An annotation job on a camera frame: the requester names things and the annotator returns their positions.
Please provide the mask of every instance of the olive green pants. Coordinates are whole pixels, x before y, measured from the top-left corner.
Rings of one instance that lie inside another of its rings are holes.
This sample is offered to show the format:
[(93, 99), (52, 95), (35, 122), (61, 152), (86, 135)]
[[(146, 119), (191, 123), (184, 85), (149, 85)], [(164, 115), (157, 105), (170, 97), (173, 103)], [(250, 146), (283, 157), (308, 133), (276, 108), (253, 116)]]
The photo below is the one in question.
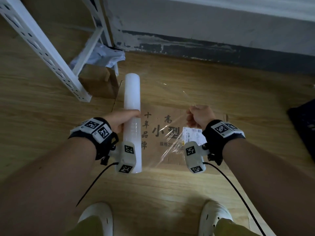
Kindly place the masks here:
[[(220, 219), (215, 226), (215, 236), (258, 236), (244, 226), (237, 225), (229, 219)], [(97, 216), (90, 216), (82, 220), (69, 231), (67, 236), (103, 236), (103, 228)]]

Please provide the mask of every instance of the white metal shelf frame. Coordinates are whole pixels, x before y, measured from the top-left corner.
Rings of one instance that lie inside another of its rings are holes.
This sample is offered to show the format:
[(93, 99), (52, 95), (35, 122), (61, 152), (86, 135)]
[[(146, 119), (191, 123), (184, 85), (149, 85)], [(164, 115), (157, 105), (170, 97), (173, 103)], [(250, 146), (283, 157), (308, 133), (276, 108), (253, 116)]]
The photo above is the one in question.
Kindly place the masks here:
[[(56, 74), (62, 83), (80, 101), (89, 102), (91, 95), (84, 89), (78, 76), (91, 55), (96, 43), (100, 40), (103, 44), (111, 47), (106, 22), (100, 7), (99, 0), (82, 0), (90, 10), (96, 27), (91, 38), (88, 40), (83, 54), (78, 59), (73, 71), (58, 53), (53, 44), (38, 26), (36, 21), (24, 7), (20, 0), (0, 0), (0, 14), (25, 40), (32, 50), (44, 61), (44, 63)], [(114, 67), (118, 75), (117, 64)]]

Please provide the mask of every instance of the black cable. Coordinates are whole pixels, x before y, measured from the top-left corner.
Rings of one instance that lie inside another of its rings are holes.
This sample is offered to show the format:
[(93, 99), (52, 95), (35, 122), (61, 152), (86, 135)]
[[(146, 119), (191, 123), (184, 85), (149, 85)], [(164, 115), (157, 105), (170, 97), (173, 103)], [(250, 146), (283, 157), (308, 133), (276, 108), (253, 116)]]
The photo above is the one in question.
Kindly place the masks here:
[(238, 192), (238, 190), (236, 189), (236, 187), (233, 185), (233, 183), (229, 180), (229, 178), (227, 178), (227, 176), (219, 169), (217, 168), (216, 166), (208, 163), (208, 162), (203, 162), (204, 164), (207, 164), (207, 165), (211, 165), (213, 166), (215, 169), (217, 169), (226, 179), (227, 181), (231, 184), (231, 186), (234, 188), (234, 190), (236, 191), (236, 193), (238, 194), (238, 196), (241, 198), (241, 200), (243, 201), (244, 205), (246, 206), (246, 208), (248, 209), (248, 211), (250, 212), (250, 215), (253, 217), (255, 223), (257, 224), (260, 232), (262, 233), (263, 236), (266, 236), (266, 234), (264, 233), (264, 231), (262, 230), (262, 228), (260, 227), (258, 221), (256, 220), (254, 214), (252, 213), (252, 211), (250, 210), (250, 208), (248, 207), (247, 203), (245, 202), (245, 200), (243, 199), (243, 197), (241, 196), (241, 194)]
[(79, 200), (79, 202), (77, 203), (76, 207), (79, 205), (79, 203), (82, 201), (82, 199), (85, 197), (85, 195), (89, 192), (89, 190), (92, 188), (92, 186), (94, 185), (94, 183), (98, 180), (98, 178), (100, 178), (100, 176), (104, 173), (105, 170), (107, 170), (109, 167), (113, 166), (113, 165), (118, 165), (118, 162), (115, 163), (111, 163), (108, 167), (106, 167), (98, 176), (97, 178), (93, 181), (93, 183), (90, 185), (90, 187), (88, 188), (88, 190), (84, 193), (84, 195), (81, 197), (81, 199)]

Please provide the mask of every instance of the person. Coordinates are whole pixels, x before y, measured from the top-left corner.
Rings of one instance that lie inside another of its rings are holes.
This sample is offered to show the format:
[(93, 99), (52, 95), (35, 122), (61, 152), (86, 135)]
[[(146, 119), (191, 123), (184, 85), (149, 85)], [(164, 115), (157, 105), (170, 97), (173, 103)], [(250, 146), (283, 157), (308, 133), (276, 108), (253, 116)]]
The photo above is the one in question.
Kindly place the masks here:
[[(113, 132), (140, 114), (138, 110), (103, 116)], [(191, 106), (187, 125), (204, 131), (215, 115), (209, 106)], [(0, 188), (2, 235), (58, 235), (82, 196), (96, 147), (85, 137), (72, 137), (7, 178)], [(228, 141), (222, 156), (247, 196), (277, 236), (315, 234), (315, 180), (283, 159), (244, 138)], [(90, 225), (88, 232), (84, 225)], [(232, 221), (229, 211), (209, 201), (203, 208), (199, 235), (253, 235)], [(110, 207), (96, 203), (80, 217), (69, 235), (113, 235)]]

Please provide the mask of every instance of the shoe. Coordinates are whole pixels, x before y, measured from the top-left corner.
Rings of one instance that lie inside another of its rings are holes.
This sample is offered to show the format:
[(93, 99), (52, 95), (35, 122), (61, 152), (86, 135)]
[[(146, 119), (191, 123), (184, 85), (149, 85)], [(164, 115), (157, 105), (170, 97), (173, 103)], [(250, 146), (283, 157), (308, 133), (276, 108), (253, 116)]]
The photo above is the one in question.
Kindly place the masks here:
[(209, 201), (202, 209), (198, 236), (212, 236), (219, 219), (225, 218), (233, 221), (228, 209), (216, 201)]
[(113, 215), (108, 204), (99, 202), (90, 205), (83, 211), (78, 222), (90, 216), (98, 216), (100, 218), (100, 221), (102, 222), (104, 236), (113, 236)]

